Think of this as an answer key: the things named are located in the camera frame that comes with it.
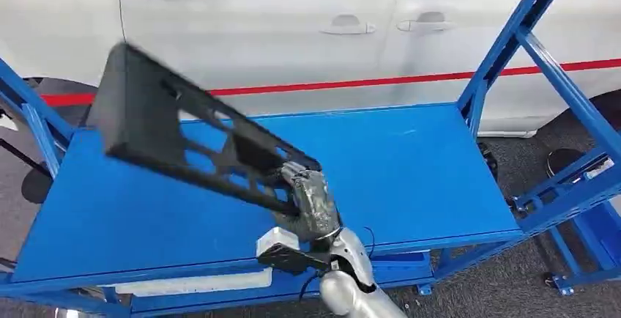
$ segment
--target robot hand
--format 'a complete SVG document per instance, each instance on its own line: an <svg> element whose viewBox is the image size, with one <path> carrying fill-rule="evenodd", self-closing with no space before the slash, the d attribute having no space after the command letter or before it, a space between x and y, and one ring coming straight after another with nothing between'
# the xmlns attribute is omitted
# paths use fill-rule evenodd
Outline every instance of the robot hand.
<svg viewBox="0 0 621 318"><path fill-rule="evenodd" d="M311 248L327 249L329 267L319 284L326 306L348 318L406 317L373 279L371 260L358 236L342 227L323 174L291 162L281 174L293 189L300 216L276 214L277 223L299 240L311 241Z"/></svg>

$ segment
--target red stripe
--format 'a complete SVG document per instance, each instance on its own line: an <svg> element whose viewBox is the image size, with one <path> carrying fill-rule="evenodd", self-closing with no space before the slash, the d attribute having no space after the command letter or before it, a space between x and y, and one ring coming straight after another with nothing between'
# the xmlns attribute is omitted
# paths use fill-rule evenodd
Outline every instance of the red stripe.
<svg viewBox="0 0 621 318"><path fill-rule="evenodd" d="M611 67L621 67L621 58L595 60L592 62L574 62L561 64L565 71L606 69ZM540 73L539 67L514 67L504 69L501 76L512 75L528 75ZM337 82L317 82L312 84L285 84L272 86L254 86L254 87L235 87L232 89L212 89L209 92L217 96L232 95L255 95L259 93L276 93L276 92L294 92L294 91L313 91L317 89L340 89L345 87L362 87L362 86L381 86L394 84L414 84L417 82L429 81L446 81L471 78L475 72L467 71L463 73L446 73L446 74L430 74L404 76L398 78L372 78L366 80L354 81L337 81ZM63 95L42 95L43 99L50 106L78 106L90 104L93 101L94 94L63 94Z"/></svg>

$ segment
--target black plastic frame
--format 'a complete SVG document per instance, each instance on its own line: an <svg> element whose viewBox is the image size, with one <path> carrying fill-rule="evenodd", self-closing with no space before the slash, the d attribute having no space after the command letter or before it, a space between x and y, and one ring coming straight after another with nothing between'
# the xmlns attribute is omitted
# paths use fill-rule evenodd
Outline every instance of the black plastic frame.
<svg viewBox="0 0 621 318"><path fill-rule="evenodd" d="M222 150L185 138L179 111L225 133ZM295 161L321 170L317 160L125 43L110 52L90 119L111 157L288 215L299 210L279 168ZM187 150L209 158L215 172L190 165ZM248 186L232 182L233 175Z"/></svg>

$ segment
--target blue tabletop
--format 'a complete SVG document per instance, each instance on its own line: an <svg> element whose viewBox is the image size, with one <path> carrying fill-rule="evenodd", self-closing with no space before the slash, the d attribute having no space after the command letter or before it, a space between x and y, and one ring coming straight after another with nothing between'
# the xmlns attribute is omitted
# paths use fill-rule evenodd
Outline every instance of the blue tabletop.
<svg viewBox="0 0 621 318"><path fill-rule="evenodd" d="M346 226L376 250L519 234L453 104L260 117L324 167ZM186 122L192 136L207 127ZM252 259L269 211L103 155L78 131L14 281Z"/></svg>

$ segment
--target floor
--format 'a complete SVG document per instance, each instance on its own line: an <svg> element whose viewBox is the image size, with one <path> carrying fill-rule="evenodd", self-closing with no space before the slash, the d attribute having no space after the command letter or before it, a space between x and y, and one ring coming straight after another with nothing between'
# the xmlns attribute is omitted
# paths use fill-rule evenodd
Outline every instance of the floor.
<svg viewBox="0 0 621 318"><path fill-rule="evenodd" d="M43 87L52 92L58 84ZM79 119L79 108L67 108L63 115ZM607 117L621 127L621 112ZM5 138L40 160L34 142L26 133L0 129ZM587 150L592 141L570 114L563 114L529 139L485 138L499 160L499 183L505 195L518 195L543 180L546 155L558 147ZM21 180L28 168L0 150L0 256L14 259L27 234L37 206L23 200ZM569 229L563 233L578 248ZM579 261L587 267L588 258ZM485 318L580 318L621 317L621 282L576 288L571 297L560 297L543 285L540 274L551 268L566 270L554 244L546 235L527 241L479 267L459 273L434 287L431 296L419 296L412 288L389 290L389 295L409 317ZM0 299L0 317L52 317L53 309ZM319 300L276 303L264 306L224 309L188 314L185 317L333 317Z"/></svg>

